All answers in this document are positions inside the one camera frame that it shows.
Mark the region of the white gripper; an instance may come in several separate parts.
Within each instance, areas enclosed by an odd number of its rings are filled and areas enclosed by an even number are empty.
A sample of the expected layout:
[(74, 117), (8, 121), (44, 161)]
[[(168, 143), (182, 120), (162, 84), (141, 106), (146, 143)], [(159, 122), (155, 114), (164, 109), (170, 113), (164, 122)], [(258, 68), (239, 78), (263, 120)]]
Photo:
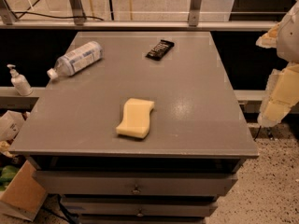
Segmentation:
[(299, 102), (299, 1), (256, 45), (277, 48), (279, 58), (292, 62), (282, 70), (274, 69), (268, 78), (258, 123), (269, 128), (279, 124)]

